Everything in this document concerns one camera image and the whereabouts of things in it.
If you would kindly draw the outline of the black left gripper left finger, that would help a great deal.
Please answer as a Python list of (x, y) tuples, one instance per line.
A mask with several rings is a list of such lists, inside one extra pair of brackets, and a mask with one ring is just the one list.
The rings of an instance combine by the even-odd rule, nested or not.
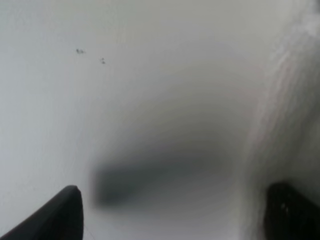
[(81, 191), (69, 185), (12, 230), (2, 240), (82, 240), (84, 210)]

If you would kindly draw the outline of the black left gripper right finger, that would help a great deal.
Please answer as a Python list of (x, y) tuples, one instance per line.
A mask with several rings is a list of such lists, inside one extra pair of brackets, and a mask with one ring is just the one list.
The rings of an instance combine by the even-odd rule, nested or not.
[(263, 230), (267, 240), (318, 240), (320, 207), (286, 182), (266, 191)]

